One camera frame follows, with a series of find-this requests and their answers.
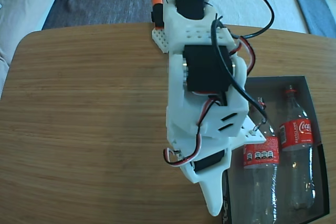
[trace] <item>wooden table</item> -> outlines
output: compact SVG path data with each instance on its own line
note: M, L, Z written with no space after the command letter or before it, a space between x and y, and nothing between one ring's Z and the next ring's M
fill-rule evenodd
M151 24L44 30L17 48L0 102L0 223L218 223L163 162L167 55ZM253 29L232 27L236 34ZM306 75L336 219L336 40L270 30L254 76Z

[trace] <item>plastic bottle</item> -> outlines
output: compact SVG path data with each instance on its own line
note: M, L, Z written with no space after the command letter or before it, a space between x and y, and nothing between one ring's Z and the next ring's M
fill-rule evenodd
M315 199L312 180L311 123L304 109L298 104L296 90L292 85L286 88L287 121L280 127L283 161L289 172L290 208L310 208Z
M258 98L265 109L264 100ZM255 109L250 115L255 124L263 117ZM269 123L260 126L264 144L244 146L244 177L249 190L243 224L273 224L277 220L276 177L279 164L279 142Z

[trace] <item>cardboard box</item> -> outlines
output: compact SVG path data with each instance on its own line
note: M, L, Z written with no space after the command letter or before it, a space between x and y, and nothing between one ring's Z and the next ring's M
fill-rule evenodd
M280 147L280 164L277 170L277 224L304 224L317 220L329 214L329 192L326 162L324 159L323 146L315 114L312 98L305 77L255 77L248 78L246 90L256 99L263 97L267 105L266 111L274 129L277 130L286 120L287 109L284 88L287 85L293 85L297 89L297 101L305 109L311 120L312 133L314 137L313 144L313 182L315 185L315 201L308 210L288 211L288 202L290 195L287 181L288 176L284 172L286 160L281 158L282 151ZM241 208L246 202L247 191L251 190L244 184L243 168L243 148L238 148L232 153L231 168L224 173L223 177L223 195L224 205L222 210L224 224L243 224L240 216L244 214Z

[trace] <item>3d printed robot arm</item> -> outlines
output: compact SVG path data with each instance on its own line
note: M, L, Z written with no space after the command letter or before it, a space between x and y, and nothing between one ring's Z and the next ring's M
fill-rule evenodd
M230 167L232 150L265 138L253 130L248 101L223 75L211 37L217 12L204 4L209 0L165 0L160 11L161 2L153 0L152 37L169 52L166 127L173 150L164 150L164 158L200 184L208 211L217 216L223 204L222 174ZM216 39L225 65L244 87L247 66L237 56L239 45L225 27L216 28ZM174 155L177 161L171 162Z

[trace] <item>red bottle label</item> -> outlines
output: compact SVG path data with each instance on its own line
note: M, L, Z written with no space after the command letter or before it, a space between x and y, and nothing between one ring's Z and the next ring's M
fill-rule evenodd
M280 127L282 148L297 144L312 144L313 135L309 119L297 119L284 123Z
M279 143L276 136L266 137L264 144L244 145L244 166L279 164Z

